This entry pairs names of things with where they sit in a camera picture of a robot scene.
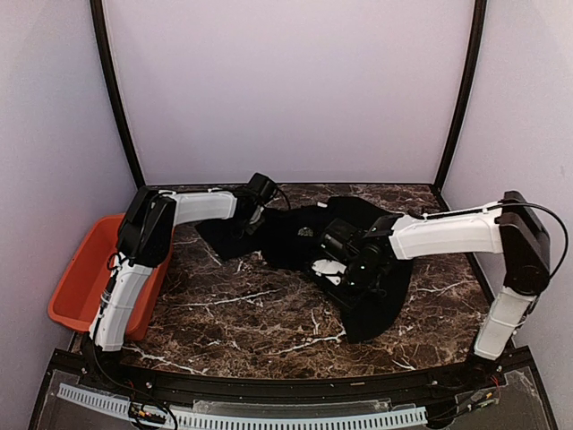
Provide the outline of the black t-shirt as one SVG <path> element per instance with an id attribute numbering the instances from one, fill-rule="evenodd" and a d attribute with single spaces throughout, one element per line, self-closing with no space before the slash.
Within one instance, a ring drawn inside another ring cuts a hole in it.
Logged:
<path id="1" fill-rule="evenodd" d="M 399 260 L 389 242 L 401 216 L 335 196 L 323 206 L 267 209 L 252 233 L 234 219 L 202 221 L 196 230 L 224 261 L 258 251 L 271 268 L 306 275 L 338 308 L 348 342 L 357 344 L 387 331 L 405 303 L 413 263 Z"/>

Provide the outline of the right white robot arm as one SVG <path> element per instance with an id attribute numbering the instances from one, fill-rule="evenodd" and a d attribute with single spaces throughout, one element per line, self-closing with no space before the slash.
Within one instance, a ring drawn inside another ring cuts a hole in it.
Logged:
<path id="1" fill-rule="evenodd" d="M 391 212 L 367 229 L 335 219 L 321 236 L 325 257 L 312 274 L 326 283 L 346 309 L 375 290 L 402 262 L 439 254 L 486 253 L 504 258 L 506 275 L 474 342 L 473 355 L 457 370 L 458 382 L 478 387 L 492 372 L 509 339 L 535 308 L 560 269 L 551 263 L 551 239 L 536 213 L 548 208 L 518 191 L 458 211 L 410 215 Z"/>

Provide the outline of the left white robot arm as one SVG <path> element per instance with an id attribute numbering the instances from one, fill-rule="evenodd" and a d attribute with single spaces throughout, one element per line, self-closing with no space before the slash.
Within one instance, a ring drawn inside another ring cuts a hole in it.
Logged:
<path id="1" fill-rule="evenodd" d="M 168 257 L 177 226 L 231 219 L 251 234 L 277 193 L 278 185 L 260 173 L 234 189 L 178 193 L 140 188 L 117 230 L 115 252 L 108 260 L 109 281 L 90 325 L 93 346 L 103 352 L 122 348 L 136 301 L 154 269 Z"/>

